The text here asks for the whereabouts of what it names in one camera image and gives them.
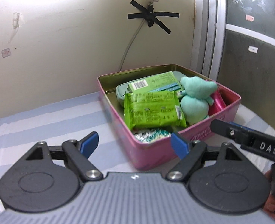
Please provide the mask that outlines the person's right hand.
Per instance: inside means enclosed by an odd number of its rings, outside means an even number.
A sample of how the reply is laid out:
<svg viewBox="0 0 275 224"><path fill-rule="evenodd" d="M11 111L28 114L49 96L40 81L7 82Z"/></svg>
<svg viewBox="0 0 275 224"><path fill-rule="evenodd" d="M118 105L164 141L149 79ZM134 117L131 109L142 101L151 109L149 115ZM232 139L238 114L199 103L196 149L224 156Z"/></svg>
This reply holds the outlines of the person's right hand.
<svg viewBox="0 0 275 224"><path fill-rule="evenodd" d="M263 211L275 220L275 197L271 193L263 206Z"/></svg>

